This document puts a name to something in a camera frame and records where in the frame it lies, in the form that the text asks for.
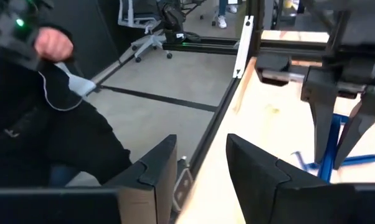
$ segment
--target blue tool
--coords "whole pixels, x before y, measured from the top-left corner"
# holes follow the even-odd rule
[[[300,163],[301,168],[304,171],[308,172],[308,170],[310,169],[319,169],[318,177],[327,182],[330,182],[331,173],[333,171],[334,166],[334,160],[336,157],[340,127],[347,121],[347,116],[339,114],[333,115],[325,155],[320,165],[316,163],[306,164],[301,156],[301,153],[294,152],[294,154],[298,158],[298,162]],[[375,154],[347,157],[342,163],[342,166],[353,166],[370,162],[375,162]]]

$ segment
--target concrete floor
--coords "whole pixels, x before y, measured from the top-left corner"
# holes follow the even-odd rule
[[[187,16],[186,31],[202,36],[234,37],[234,15],[227,15],[228,28],[212,27],[214,3],[207,1]],[[142,61],[128,62],[103,83],[106,86],[142,91],[217,106],[232,78],[235,56],[149,50]],[[89,102],[110,122],[123,145],[136,161],[169,134],[178,135],[178,156],[193,155],[213,113],[109,90],[92,93]],[[80,174],[71,185],[97,185]]]

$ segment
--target desk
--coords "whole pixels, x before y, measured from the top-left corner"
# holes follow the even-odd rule
[[[265,31],[262,38],[326,42],[328,35]],[[305,162],[313,162],[313,123],[309,105],[300,101],[301,85],[264,85],[255,74],[254,64],[255,58],[252,58],[177,224],[245,223],[229,177],[225,155],[228,133],[235,133],[293,165],[298,165],[297,159],[291,155],[295,151],[301,151]],[[357,100],[338,98],[335,112],[348,114],[356,103]],[[363,136],[350,156],[372,153],[375,153],[375,125]],[[375,163],[343,167],[333,173],[332,182],[375,182]]]

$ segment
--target green led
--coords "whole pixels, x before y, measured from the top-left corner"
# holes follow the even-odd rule
[[[16,19],[16,23],[18,24],[18,26],[24,26],[24,21],[22,19]]]

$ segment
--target white cable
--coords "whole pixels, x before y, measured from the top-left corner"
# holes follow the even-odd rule
[[[83,98],[81,96],[81,100],[74,106],[70,107],[70,108],[67,108],[67,109],[61,109],[61,108],[57,108],[55,107],[48,99],[48,91],[46,90],[46,78],[45,76],[41,73],[41,72],[38,72],[39,75],[42,77],[42,79],[44,80],[44,95],[45,95],[45,100],[46,102],[48,102],[49,106],[57,111],[63,111],[63,112],[66,112],[66,111],[70,111],[70,110],[74,110],[76,107],[80,106],[80,104],[82,103],[83,101]]]

